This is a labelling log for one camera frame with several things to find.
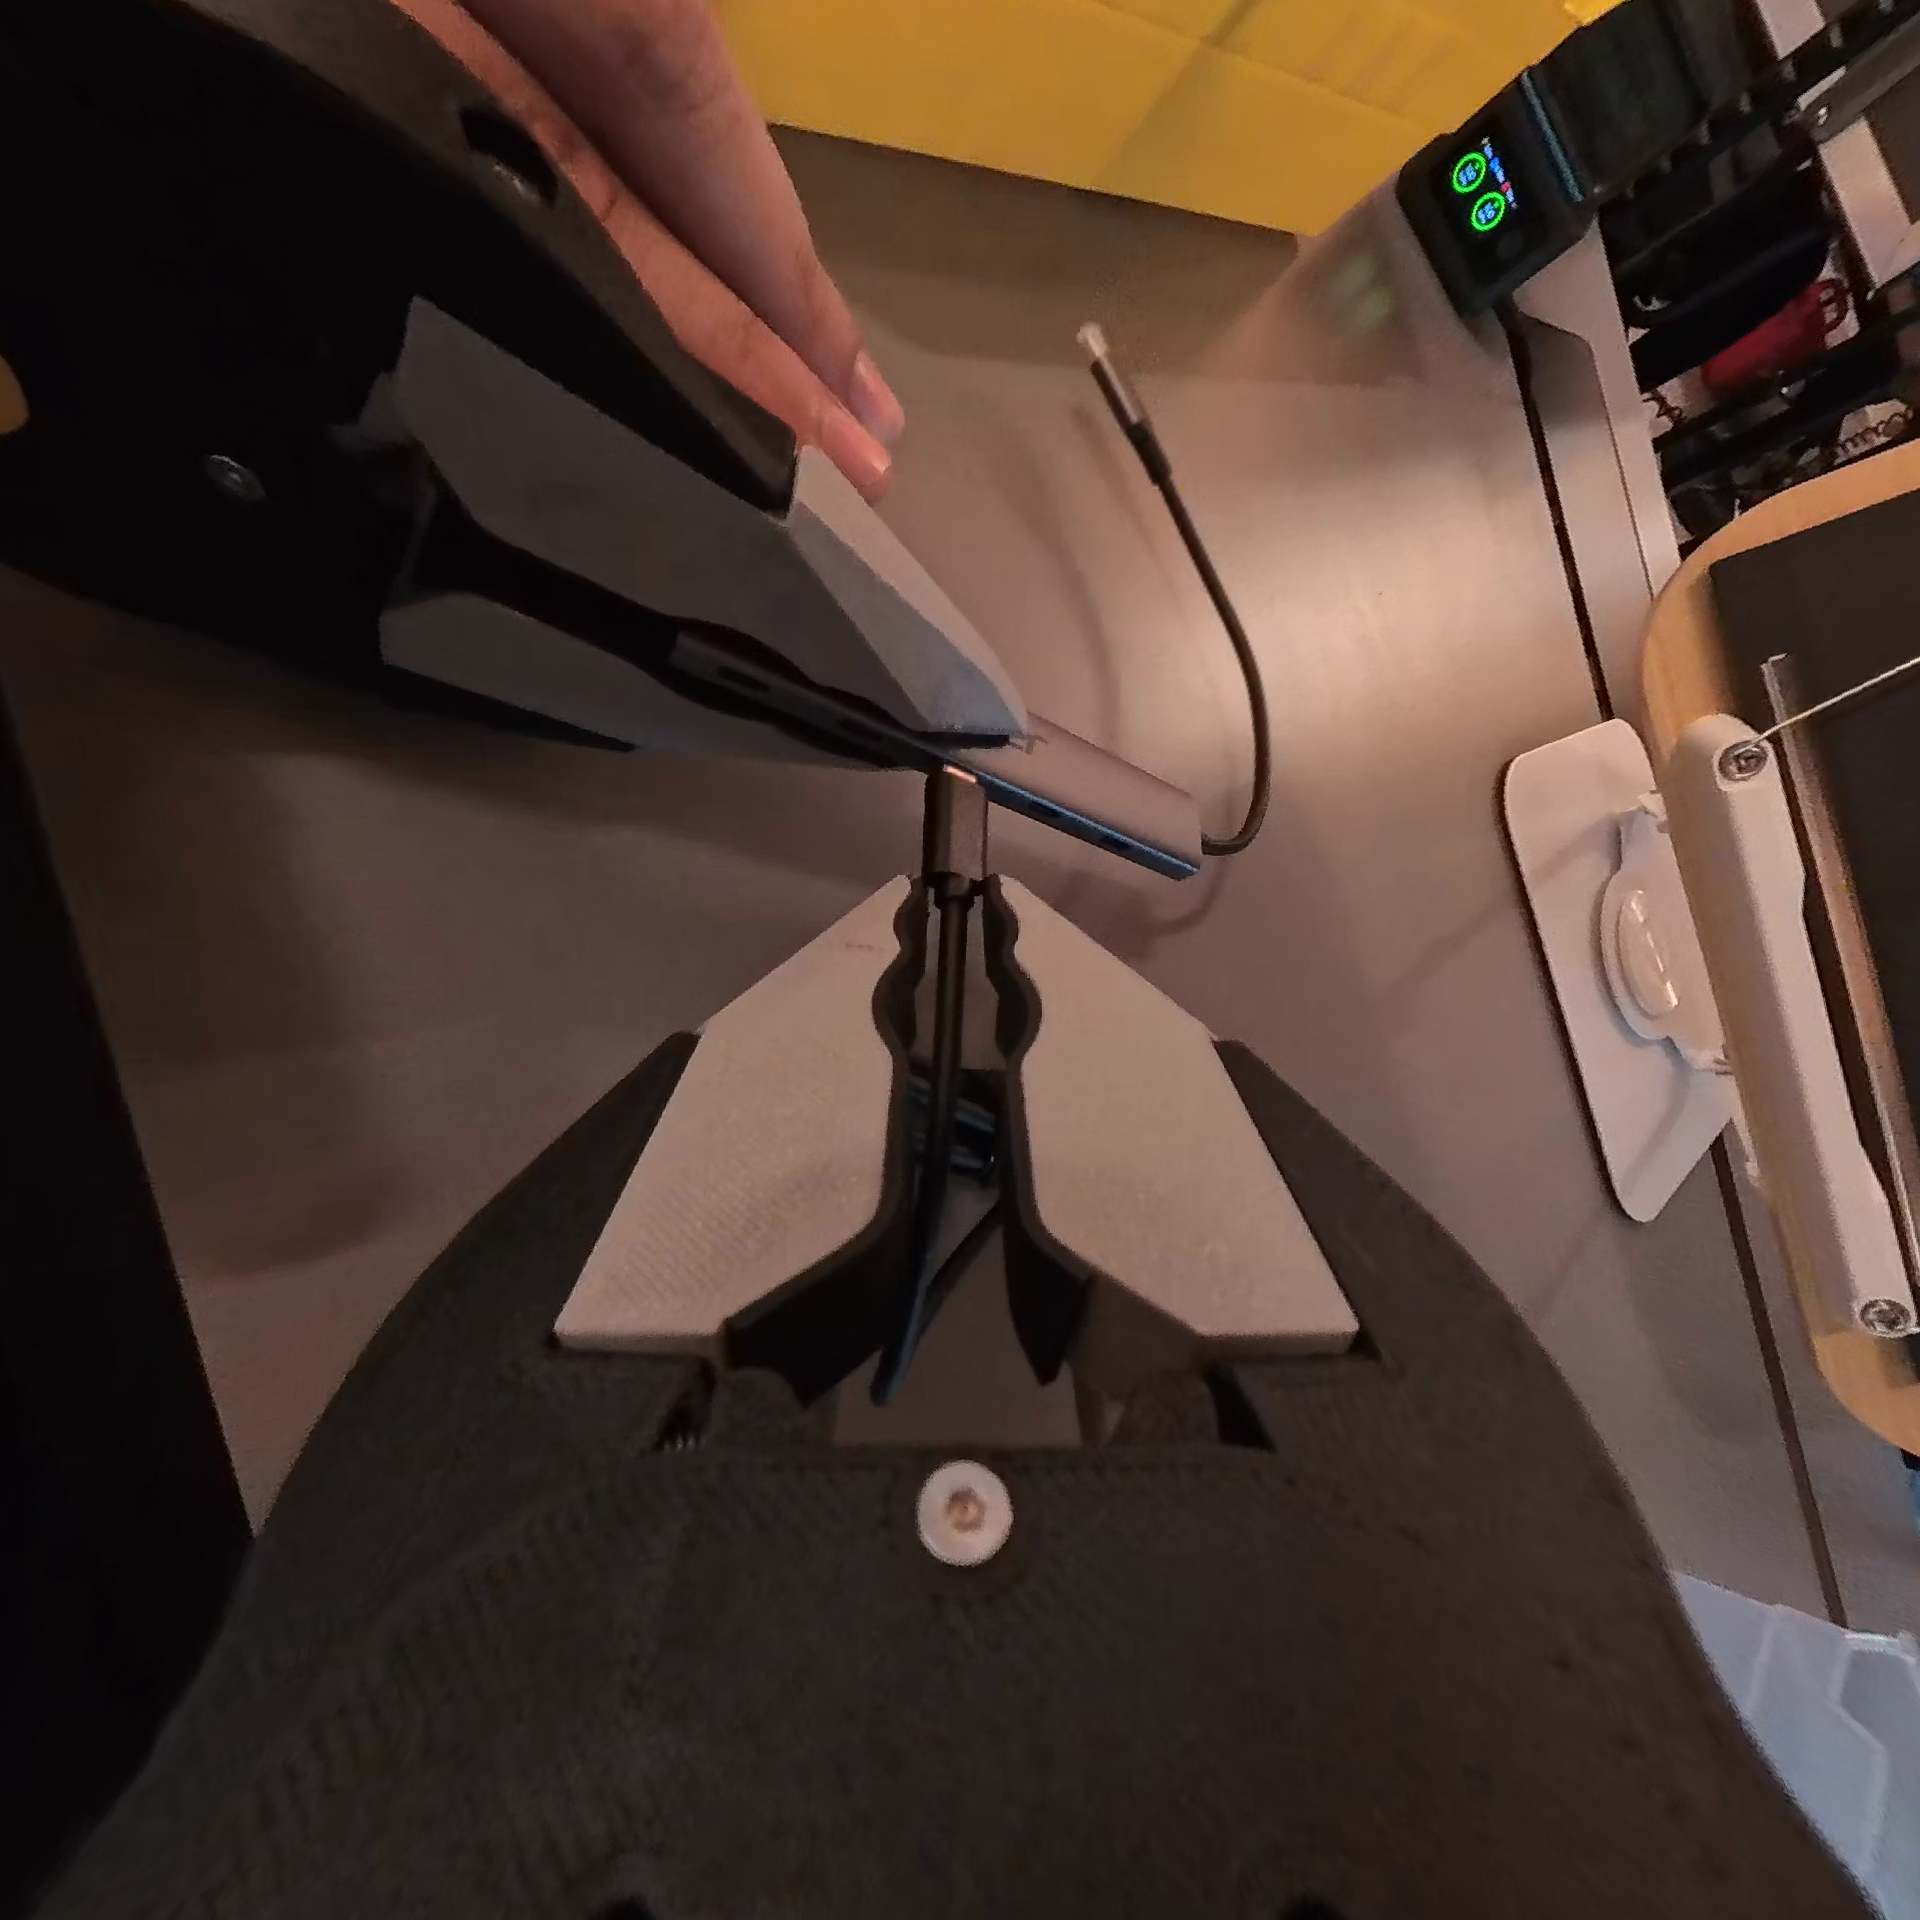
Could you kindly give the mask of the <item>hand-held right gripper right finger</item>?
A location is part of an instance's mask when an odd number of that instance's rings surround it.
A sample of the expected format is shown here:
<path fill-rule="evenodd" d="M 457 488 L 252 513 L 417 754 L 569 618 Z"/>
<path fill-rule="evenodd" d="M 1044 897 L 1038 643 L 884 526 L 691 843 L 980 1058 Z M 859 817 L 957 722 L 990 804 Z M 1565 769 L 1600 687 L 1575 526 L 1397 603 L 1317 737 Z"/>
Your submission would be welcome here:
<path fill-rule="evenodd" d="M 1347 1354 L 1359 1321 L 1212 1031 L 1017 881 L 980 897 L 1015 1337 L 1041 1384 Z"/>

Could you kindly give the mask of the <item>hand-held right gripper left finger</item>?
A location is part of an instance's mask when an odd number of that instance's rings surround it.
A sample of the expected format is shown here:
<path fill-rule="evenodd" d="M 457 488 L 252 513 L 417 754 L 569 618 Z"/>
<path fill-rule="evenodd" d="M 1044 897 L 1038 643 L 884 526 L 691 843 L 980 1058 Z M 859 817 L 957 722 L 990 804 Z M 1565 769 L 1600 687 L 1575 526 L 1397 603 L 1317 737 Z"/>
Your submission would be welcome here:
<path fill-rule="evenodd" d="M 829 1396 L 887 1337 L 913 1187 L 917 882 L 708 1017 L 556 1321 L 564 1354 Z"/>

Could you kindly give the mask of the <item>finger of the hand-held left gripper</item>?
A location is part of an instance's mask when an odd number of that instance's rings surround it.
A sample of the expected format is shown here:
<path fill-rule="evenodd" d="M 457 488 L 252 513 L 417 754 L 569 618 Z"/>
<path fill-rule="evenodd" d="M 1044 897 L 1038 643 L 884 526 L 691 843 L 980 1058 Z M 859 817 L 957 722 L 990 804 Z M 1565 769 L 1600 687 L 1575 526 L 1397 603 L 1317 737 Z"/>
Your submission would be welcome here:
<path fill-rule="evenodd" d="M 921 735 L 1008 738 L 991 648 L 813 446 L 758 507 L 416 300 L 397 422 L 491 537 L 661 618 L 739 633 Z"/>
<path fill-rule="evenodd" d="M 847 744 L 815 744 L 755 714 L 672 690 L 638 663 L 488 600 L 427 600 L 381 615 L 381 662 L 516 714 L 638 752 L 893 769 Z"/>

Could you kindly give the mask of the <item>grey usb hub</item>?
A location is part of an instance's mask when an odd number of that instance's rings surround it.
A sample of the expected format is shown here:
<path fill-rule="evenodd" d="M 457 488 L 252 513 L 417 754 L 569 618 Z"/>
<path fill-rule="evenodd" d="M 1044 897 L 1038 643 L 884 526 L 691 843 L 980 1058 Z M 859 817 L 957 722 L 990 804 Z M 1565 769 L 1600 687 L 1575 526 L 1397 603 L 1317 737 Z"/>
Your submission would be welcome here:
<path fill-rule="evenodd" d="M 684 626 L 662 681 L 713 712 L 872 771 L 968 777 L 990 804 L 1172 881 L 1205 863 L 1188 793 L 1044 716 L 1008 738 L 934 737 L 807 680 L 743 639 Z"/>

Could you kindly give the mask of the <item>yellow plastic bin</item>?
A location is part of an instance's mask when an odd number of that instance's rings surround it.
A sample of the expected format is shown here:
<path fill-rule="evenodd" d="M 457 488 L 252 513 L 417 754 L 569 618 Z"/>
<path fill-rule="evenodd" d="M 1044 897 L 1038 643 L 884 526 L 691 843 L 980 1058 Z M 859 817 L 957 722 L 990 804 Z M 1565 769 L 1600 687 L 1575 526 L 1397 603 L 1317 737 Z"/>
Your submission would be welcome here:
<path fill-rule="evenodd" d="M 1317 236 L 1609 2 L 721 2 L 761 115 Z"/>

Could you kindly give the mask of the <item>person's left hand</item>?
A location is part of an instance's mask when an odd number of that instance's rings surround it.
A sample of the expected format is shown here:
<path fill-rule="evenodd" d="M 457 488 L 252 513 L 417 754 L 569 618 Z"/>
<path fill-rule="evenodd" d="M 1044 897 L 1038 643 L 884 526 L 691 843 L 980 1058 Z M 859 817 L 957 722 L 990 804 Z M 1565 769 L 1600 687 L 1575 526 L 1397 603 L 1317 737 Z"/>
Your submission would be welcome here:
<path fill-rule="evenodd" d="M 583 195 L 678 344 L 877 500 L 905 414 L 701 2 L 411 4 Z"/>

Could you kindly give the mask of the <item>wooden book stand white base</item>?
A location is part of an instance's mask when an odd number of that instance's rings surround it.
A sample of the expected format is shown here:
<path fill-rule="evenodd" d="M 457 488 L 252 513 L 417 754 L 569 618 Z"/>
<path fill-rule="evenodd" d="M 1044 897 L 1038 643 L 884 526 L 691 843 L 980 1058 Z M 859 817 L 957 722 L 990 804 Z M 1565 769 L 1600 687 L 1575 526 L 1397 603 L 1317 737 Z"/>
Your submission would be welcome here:
<path fill-rule="evenodd" d="M 1814 1368 L 1909 1457 L 1916 1386 L 1916 1099 L 1807 737 L 1907 672 L 1748 728 L 1707 571 L 1916 494 L 1916 448 L 1775 497 L 1704 543 L 1641 636 L 1643 726 L 1612 718 L 1512 760 L 1501 814 L 1575 1080 L 1619 1208 L 1654 1218 L 1734 1130 Z"/>

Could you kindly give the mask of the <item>black foam sheet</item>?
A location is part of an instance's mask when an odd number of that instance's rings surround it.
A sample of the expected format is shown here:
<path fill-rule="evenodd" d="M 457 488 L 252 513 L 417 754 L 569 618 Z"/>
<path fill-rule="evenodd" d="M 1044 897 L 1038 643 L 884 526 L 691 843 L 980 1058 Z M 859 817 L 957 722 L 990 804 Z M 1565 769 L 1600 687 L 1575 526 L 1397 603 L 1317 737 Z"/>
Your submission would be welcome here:
<path fill-rule="evenodd" d="M 1761 665 L 1789 663 L 1789 712 L 1916 662 L 1917 494 L 1761 545 L 1707 571 L 1734 714 L 1771 720 Z M 1917 1096 L 1917 675 L 1825 712 L 1807 737 L 1856 882 L 1909 1099 Z"/>

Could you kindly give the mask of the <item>clear plastic bin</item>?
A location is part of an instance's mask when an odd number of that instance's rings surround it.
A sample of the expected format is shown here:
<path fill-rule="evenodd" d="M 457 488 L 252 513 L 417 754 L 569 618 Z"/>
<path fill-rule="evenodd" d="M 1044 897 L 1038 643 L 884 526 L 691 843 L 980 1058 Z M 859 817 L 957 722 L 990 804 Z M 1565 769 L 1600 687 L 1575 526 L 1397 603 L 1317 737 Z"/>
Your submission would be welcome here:
<path fill-rule="evenodd" d="M 1721 1690 L 1797 1807 L 1886 1918 L 1917 1916 L 1917 1647 L 1672 1586 Z"/>

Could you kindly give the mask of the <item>black device with green display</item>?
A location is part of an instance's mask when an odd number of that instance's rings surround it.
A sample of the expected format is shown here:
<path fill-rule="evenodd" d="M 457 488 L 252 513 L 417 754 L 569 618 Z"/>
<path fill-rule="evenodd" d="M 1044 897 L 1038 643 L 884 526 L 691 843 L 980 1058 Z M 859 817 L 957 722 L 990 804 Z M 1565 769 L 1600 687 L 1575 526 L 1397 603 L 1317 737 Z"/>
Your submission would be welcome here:
<path fill-rule="evenodd" d="M 1569 252 L 1703 118 L 1707 79 L 1689 4 L 1619 4 L 1420 148 L 1397 201 L 1452 312 L 1473 323 Z"/>

